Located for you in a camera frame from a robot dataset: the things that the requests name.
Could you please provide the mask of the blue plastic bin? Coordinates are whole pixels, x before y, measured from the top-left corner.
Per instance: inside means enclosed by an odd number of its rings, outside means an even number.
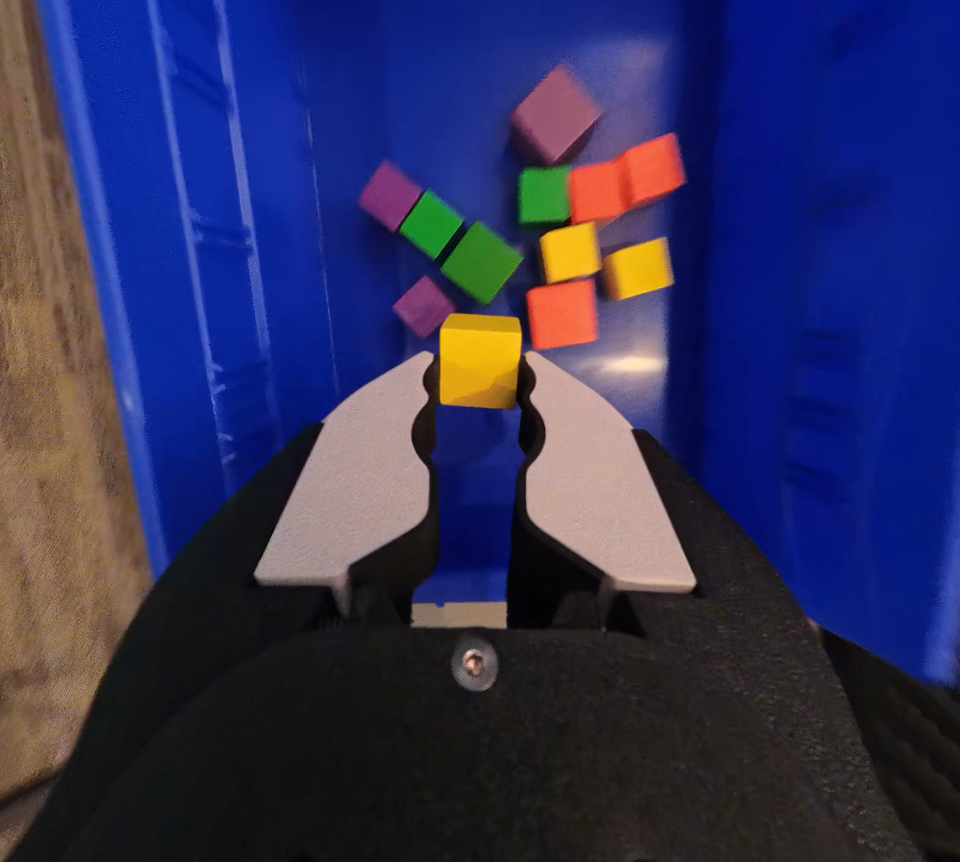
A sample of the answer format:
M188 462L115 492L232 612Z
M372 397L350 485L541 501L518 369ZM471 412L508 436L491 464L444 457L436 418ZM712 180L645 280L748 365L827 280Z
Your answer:
M958 0L38 0L155 574L306 424L419 348L432 262L382 160L518 245L512 111L557 64L580 154L678 136L603 232L675 282L551 353L648 429L808 616L958 686Z

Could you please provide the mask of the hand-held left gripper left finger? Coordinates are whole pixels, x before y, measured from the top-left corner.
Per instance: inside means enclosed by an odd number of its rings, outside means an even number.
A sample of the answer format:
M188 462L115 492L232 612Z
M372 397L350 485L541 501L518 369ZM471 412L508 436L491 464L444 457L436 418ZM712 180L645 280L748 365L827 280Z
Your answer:
M419 352L326 416L254 571L260 586L328 589L344 616L364 587L412 601L439 559L438 368Z

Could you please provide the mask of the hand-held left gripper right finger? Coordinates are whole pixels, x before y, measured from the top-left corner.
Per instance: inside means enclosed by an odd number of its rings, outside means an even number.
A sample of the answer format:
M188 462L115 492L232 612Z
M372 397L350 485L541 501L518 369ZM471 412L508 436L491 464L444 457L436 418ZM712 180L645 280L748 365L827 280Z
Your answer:
M519 444L509 628L565 616L604 628L637 593L689 597L698 581L632 425L536 352L518 376Z

